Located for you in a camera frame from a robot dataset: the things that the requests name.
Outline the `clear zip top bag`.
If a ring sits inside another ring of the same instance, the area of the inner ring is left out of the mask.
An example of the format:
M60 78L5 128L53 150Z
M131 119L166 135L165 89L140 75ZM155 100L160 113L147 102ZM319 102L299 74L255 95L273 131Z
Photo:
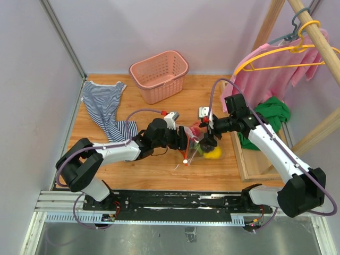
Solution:
M205 159L199 144L203 136L201 138L195 137L190 130L190 126L185 126L184 128L188 136L188 145L186 150L180 150L180 152L183 156L183 164L189 166L194 159Z

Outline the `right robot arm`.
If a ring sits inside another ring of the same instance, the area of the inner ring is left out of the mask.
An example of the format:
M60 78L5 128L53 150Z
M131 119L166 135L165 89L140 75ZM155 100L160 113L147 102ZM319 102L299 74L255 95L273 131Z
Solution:
M266 156L284 183L282 188L256 184L244 189L242 209L251 213L266 205L296 217L323 205L326 184L323 170L311 168L294 154L271 125L247 106L242 94L226 97L225 103L229 116L223 118L214 115L209 107L199 108L200 127L207 129L200 145L216 147L223 133L241 132Z

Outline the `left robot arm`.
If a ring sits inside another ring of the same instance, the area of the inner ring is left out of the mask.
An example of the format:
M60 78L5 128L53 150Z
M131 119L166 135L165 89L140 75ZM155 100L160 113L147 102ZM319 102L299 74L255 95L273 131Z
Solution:
M116 162L133 162L151 156L156 148L184 150L188 136L184 126L174 121L154 119L145 130L132 140L122 143L92 143L87 138L79 140L56 163L56 169L71 192L82 192L95 200L102 210L113 206L114 197L109 187L95 177L100 167Z

